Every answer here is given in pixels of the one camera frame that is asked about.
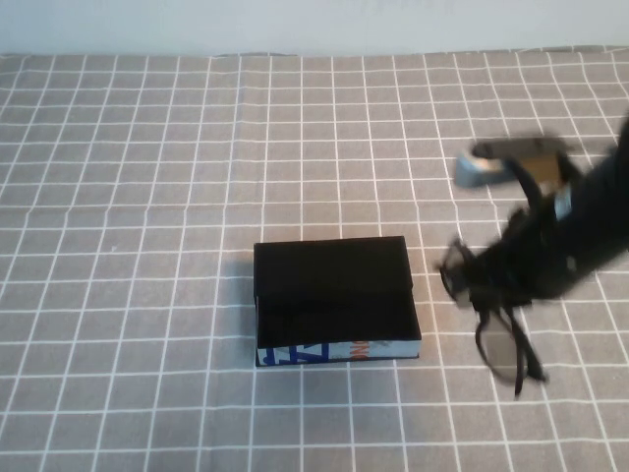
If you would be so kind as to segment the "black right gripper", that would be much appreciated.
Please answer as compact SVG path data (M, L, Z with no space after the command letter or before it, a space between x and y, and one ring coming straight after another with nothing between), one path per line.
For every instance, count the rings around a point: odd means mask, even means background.
M581 245L578 232L559 222L553 198L516 213L484 260L463 245L462 287L482 317L501 309L552 300L598 269L596 252Z

